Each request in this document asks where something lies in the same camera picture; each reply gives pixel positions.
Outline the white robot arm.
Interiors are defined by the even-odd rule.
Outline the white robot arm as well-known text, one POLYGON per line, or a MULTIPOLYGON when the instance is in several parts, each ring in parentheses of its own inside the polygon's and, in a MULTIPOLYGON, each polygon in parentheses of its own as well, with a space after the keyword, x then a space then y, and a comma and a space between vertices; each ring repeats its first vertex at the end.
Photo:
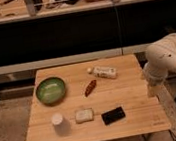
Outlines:
POLYGON ((142 75, 148 84, 148 96, 154 97, 163 86, 168 72, 176 73, 176 33, 151 43, 145 54, 147 62, 142 75))

